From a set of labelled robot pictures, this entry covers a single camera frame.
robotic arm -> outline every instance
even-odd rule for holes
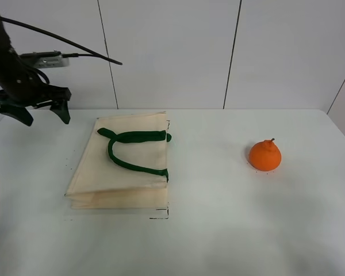
[[[5,32],[2,21],[52,36],[90,54],[74,53],[62,55],[60,52],[47,52],[18,55],[11,45],[10,38]],[[50,106],[50,110],[57,114],[65,124],[68,124],[70,115],[67,102],[71,97],[69,89],[50,85],[47,76],[38,68],[46,67],[44,62],[47,62],[47,60],[52,60],[53,67],[56,67],[56,64],[63,58],[78,56],[94,56],[122,65],[122,63],[116,60],[109,59],[55,34],[0,16],[0,86],[3,88],[0,90],[0,113],[15,118],[27,126],[31,126],[33,118],[26,107],[32,106],[37,109]]]

tabletop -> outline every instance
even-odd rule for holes
[[[168,217],[70,209],[95,119],[141,112],[0,122],[1,276],[345,276],[345,137],[319,110],[168,110]],[[248,150],[271,138],[282,163],[257,171]]]

folded cloth bag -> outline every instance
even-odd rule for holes
[[[72,207],[166,207],[167,128],[165,112],[97,119],[66,193]]]

orange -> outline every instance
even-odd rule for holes
[[[249,162],[260,171],[271,171],[281,163],[281,153],[275,139],[256,143],[249,153]]]

green bag handle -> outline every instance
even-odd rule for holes
[[[132,171],[142,171],[149,174],[166,176],[166,179],[168,181],[167,168],[163,170],[155,170],[153,168],[145,168],[145,167],[133,165],[133,164],[120,160],[113,153],[113,146],[115,142],[121,142],[121,143],[127,144],[127,143],[143,143],[143,142],[148,142],[148,141],[164,141],[165,139],[167,139],[167,141],[170,142],[171,135],[166,133],[166,131],[130,131],[130,132],[123,132],[120,134],[116,134],[110,129],[100,128],[99,130],[97,130],[97,132],[100,135],[105,136],[110,139],[110,142],[108,145],[108,153],[109,153],[109,157],[111,158],[112,161],[114,161],[116,165],[119,165],[120,167],[126,168],[128,170],[132,170]]]

